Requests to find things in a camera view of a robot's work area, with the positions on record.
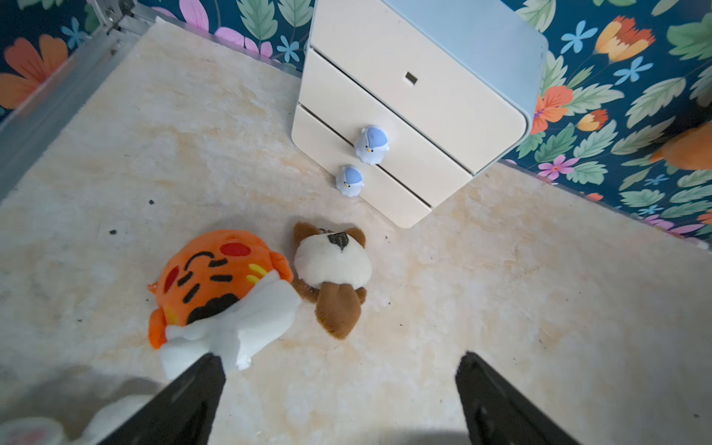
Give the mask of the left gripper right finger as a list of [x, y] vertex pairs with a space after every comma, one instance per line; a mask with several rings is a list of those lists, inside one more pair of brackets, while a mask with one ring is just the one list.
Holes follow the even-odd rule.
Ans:
[[578, 444], [478, 354], [462, 357], [455, 382], [473, 444]]

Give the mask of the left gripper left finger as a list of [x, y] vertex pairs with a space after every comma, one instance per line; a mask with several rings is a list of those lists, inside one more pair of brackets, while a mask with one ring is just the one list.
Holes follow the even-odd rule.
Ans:
[[101, 442], [204, 445], [209, 441], [225, 382], [221, 358], [206, 353]]

